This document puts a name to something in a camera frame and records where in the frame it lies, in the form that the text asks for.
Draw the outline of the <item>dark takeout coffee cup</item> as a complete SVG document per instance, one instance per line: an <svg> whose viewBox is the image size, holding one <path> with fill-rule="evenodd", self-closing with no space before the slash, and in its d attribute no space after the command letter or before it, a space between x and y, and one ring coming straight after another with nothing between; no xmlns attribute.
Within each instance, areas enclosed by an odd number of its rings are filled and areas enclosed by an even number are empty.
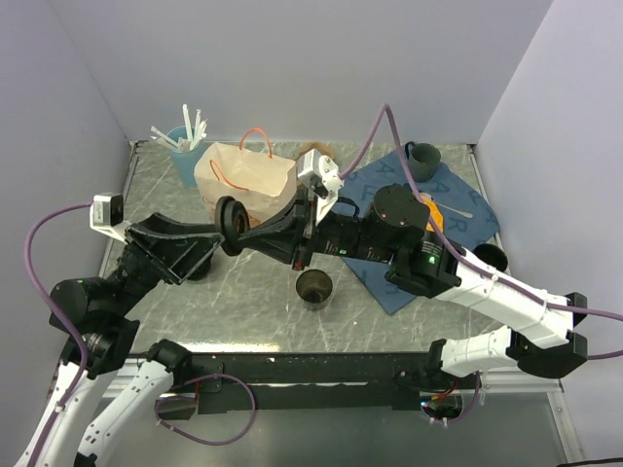
<svg viewBox="0 0 623 467"><path fill-rule="evenodd" d="M334 285L332 278L325 271L308 269L298 276L295 290L306 309L318 311L327 306Z"/></svg>

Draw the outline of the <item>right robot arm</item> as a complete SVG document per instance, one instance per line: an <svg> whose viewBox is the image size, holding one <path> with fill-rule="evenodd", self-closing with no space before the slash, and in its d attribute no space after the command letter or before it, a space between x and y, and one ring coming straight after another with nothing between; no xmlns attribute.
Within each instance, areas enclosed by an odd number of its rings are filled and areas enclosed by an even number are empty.
<svg viewBox="0 0 623 467"><path fill-rule="evenodd" d="M455 242L443 244L427 227L430 210L404 186L380 188L362 217L315 214L319 202L301 190L266 223L240 233L237 244L295 270L315 253L387 264L385 280L412 295L462 305L489 316L500 328L463 340L434 341L427 380L448 387L458 377L517 367L544 378L561 378L588 359L588 342L574 332L565 296L529 289L484 263Z"/></svg>

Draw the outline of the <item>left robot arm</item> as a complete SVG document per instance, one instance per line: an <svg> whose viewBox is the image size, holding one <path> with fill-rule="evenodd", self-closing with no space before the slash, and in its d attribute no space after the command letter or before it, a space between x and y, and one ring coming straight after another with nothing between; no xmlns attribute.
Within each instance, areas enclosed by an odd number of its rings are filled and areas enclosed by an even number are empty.
<svg viewBox="0 0 623 467"><path fill-rule="evenodd" d="M128 313L159 283L179 285L204 271L224 236L212 225L179 223L155 213L139 223L90 208L90 226L124 245L106 278L66 279L40 294L50 323L68 335L57 379L19 466L102 466L130 418L166 390L192 381L191 354L155 344L139 376L101 415L94 412L124 366L139 323Z"/></svg>

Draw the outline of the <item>black coffee cup lid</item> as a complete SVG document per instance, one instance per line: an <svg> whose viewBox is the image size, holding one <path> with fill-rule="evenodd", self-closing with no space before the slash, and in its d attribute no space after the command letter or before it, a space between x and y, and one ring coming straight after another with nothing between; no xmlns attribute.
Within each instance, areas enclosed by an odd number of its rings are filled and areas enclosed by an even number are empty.
<svg viewBox="0 0 623 467"><path fill-rule="evenodd" d="M242 248L238 239L250 230L244 205L233 197L220 197L215 204L214 221L217 230L225 237L221 245L223 251L231 257L239 255Z"/></svg>

